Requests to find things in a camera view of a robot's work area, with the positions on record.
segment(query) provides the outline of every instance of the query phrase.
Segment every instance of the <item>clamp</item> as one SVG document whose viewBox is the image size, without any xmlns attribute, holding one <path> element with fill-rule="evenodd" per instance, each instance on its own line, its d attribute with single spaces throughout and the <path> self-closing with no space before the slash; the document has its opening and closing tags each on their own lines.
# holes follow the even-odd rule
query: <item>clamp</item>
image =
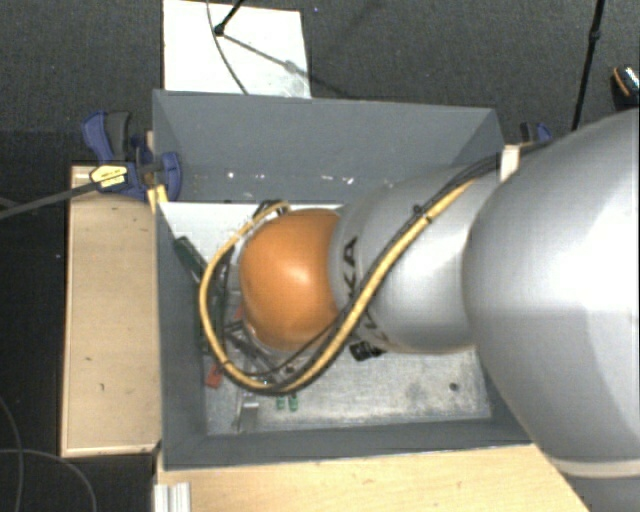
<svg viewBox="0 0 640 512">
<path fill-rule="evenodd" d="M 98 157 L 100 165 L 116 163 L 123 172 L 109 181 L 108 187 L 98 187 L 100 192 L 118 193 L 142 202 L 147 201 L 147 184 L 144 174 L 150 171 L 164 174 L 164 185 L 170 201 L 176 201 L 182 186 L 182 169 L 178 155 L 163 153 L 160 162 L 153 163 L 153 154 L 144 137 L 128 138 L 129 112 L 94 112 L 82 122 L 85 144 Z"/>
</svg>

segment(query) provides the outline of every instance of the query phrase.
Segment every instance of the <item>wooden table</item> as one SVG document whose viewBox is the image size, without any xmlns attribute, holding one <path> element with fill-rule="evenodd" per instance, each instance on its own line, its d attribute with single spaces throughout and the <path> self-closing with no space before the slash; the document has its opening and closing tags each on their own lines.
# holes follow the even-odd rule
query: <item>wooden table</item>
<svg viewBox="0 0 640 512">
<path fill-rule="evenodd" d="M 122 196 L 71 203 L 64 457 L 151 452 L 161 437 L 153 226 Z M 175 472 L 158 460 L 157 481 L 190 482 L 194 512 L 587 510 L 535 446 Z"/>
</svg>

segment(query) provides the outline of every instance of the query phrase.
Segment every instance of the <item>gray box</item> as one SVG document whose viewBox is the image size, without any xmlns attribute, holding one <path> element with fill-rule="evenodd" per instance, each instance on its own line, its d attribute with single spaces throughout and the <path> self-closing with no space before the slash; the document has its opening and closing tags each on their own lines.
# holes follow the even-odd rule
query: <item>gray box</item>
<svg viewBox="0 0 640 512">
<path fill-rule="evenodd" d="M 495 154 L 503 145 L 495 113 L 488 109 L 166 91 L 156 91 L 153 101 L 155 150 L 157 154 L 178 152 L 184 171 L 181 201 L 255 203 L 279 197 L 301 204 L 343 203 L 385 182 L 474 162 Z M 280 426 L 271 421 L 275 416 L 270 415 L 269 420 L 265 415 L 258 428 L 247 432 L 218 428 L 212 416 L 223 414 L 217 398 L 222 395 L 212 395 L 204 386 L 208 360 L 200 345 L 195 287 L 173 250 L 172 222 L 165 213 L 157 215 L 162 447 L 167 469 L 528 441 L 473 359 L 468 364 L 470 368 L 476 365 L 480 384 L 472 396 L 482 402 L 475 408 L 456 409 L 460 403 L 450 401 L 450 409 L 427 412 L 422 419 L 410 415 L 405 421 L 396 417 L 385 423 L 377 417 L 368 422 L 354 414 L 357 421 L 345 420 L 341 425 L 335 418 L 321 419 L 315 426 L 313 421 L 305 424 L 304 415 L 291 417 Z M 434 375 L 446 377 L 451 371 L 446 367 L 451 367 L 451 359 L 448 363 L 445 358 L 441 363 L 434 356 L 427 359 L 425 356 L 422 368 L 433 367 Z M 355 374 L 353 364 L 345 360 L 330 370 L 336 385 Z M 392 368 L 393 363 L 376 360 L 371 364 L 390 364 L 383 373 L 387 377 L 388 372 L 400 371 Z M 421 366 L 413 368 L 415 372 Z M 313 393 L 314 386 L 303 393 Z M 435 387 L 429 390 L 428 385 L 411 389 L 423 394 L 425 403 L 427 394 L 443 393 Z M 348 392 L 343 385 L 340 398 Z M 305 400 L 301 397 L 303 407 L 324 403 L 314 402 L 312 396 Z M 262 401 L 259 406 L 265 410 L 267 405 Z M 340 407 L 346 410 L 344 400 L 335 409 Z"/>
</svg>

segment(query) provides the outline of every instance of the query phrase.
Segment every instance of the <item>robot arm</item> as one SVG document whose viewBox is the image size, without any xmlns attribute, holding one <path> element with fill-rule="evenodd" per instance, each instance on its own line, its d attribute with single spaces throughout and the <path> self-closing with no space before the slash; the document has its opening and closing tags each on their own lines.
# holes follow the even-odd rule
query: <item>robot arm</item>
<svg viewBox="0 0 640 512">
<path fill-rule="evenodd" d="M 278 203 L 209 265 L 203 324 L 229 377 L 266 394 L 311 384 L 349 343 L 475 345 L 576 488 L 598 489 L 604 510 L 637 509 L 637 185 L 638 114 L 628 111 L 523 155 L 506 180 L 490 159 L 385 186 L 337 213 L 263 223 Z M 229 361 L 206 313 L 216 266 L 246 234 L 244 321 L 284 360 L 253 375 Z"/>
</svg>

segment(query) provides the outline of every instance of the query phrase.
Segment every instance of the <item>orange ball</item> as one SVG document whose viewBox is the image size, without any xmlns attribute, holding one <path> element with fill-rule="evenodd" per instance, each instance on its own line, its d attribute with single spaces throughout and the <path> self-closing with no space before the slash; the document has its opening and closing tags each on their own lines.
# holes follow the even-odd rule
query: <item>orange ball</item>
<svg viewBox="0 0 640 512">
<path fill-rule="evenodd" d="M 249 328 L 265 345 L 298 349 L 338 314 L 327 261 L 339 216 L 296 210 L 263 225 L 240 257 L 240 289 Z"/>
</svg>

